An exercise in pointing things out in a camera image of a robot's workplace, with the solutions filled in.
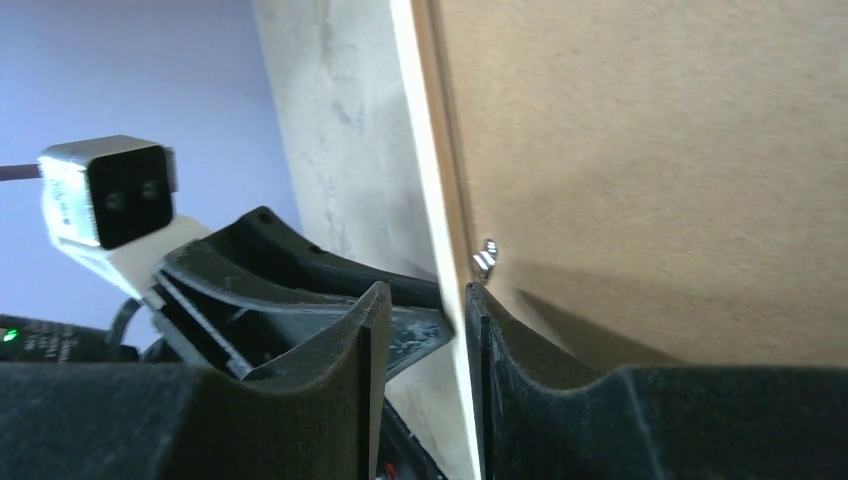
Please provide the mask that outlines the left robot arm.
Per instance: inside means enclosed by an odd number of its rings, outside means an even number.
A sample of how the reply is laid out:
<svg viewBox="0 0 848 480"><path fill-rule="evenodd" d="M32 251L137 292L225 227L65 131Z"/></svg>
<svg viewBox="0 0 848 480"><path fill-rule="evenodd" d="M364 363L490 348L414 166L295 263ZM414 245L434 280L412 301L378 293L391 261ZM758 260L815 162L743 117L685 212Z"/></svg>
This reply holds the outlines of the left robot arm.
<svg viewBox="0 0 848 480"><path fill-rule="evenodd" d="M116 363L138 359L123 342L141 306L182 360L247 381L307 369L306 346L375 283L391 291L386 377L454 335L437 284L378 270L311 243L270 209L256 208L215 232L165 207L120 207L50 217L59 243L130 292L108 330L25 317L1 319L5 361Z"/></svg>

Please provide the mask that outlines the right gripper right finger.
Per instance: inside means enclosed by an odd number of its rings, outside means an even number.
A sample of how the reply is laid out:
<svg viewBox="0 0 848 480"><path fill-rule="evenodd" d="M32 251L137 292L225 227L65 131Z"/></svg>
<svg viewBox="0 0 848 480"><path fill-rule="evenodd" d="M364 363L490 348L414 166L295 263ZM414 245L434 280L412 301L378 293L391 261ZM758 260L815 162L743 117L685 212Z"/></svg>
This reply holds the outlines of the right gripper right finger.
<svg viewBox="0 0 848 480"><path fill-rule="evenodd" d="M481 284L465 321L487 479L843 479L847 373L583 363Z"/></svg>

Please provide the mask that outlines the brown backing board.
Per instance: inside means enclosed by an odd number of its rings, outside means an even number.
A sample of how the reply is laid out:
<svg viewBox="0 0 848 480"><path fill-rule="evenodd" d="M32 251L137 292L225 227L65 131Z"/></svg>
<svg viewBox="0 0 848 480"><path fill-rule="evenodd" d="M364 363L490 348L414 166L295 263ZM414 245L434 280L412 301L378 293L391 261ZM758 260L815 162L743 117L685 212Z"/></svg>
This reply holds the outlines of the brown backing board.
<svg viewBox="0 0 848 480"><path fill-rule="evenodd" d="M843 1L444 1L490 288L584 360L845 365Z"/></svg>

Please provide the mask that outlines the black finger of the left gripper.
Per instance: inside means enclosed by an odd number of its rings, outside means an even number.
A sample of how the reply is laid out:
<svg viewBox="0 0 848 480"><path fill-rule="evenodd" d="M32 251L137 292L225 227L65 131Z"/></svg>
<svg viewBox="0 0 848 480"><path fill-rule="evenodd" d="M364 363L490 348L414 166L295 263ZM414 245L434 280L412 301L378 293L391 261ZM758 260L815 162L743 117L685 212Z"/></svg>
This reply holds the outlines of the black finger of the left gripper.
<svg viewBox="0 0 848 480"><path fill-rule="evenodd" d="M153 324L185 362L256 379L258 369L333 325L376 282L390 288L387 378L449 343L436 283L313 244L267 207L166 255Z"/></svg>

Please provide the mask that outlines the wooden picture frame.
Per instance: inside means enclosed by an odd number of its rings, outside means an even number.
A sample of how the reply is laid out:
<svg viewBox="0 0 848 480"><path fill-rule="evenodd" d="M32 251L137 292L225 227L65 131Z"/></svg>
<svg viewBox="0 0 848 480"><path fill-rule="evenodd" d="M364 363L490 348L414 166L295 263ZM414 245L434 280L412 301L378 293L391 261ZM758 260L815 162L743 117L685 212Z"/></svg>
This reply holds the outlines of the wooden picture frame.
<svg viewBox="0 0 848 480"><path fill-rule="evenodd" d="M438 7L436 1L390 4L442 305L455 331L447 349L446 394L457 402L458 417L449 419L443 409L436 412L434 454L449 476L479 479L482 467L464 315L465 285L472 274Z"/></svg>

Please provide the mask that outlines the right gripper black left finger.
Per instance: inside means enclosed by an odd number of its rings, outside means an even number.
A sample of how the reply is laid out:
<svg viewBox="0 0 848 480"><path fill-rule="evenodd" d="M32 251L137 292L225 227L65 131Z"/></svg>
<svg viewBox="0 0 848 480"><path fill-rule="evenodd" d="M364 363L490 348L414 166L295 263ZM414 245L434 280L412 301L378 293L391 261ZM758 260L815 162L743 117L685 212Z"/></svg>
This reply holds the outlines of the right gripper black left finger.
<svg viewBox="0 0 848 480"><path fill-rule="evenodd" d="M5 479L371 479L391 292L250 379L187 364L4 363Z"/></svg>

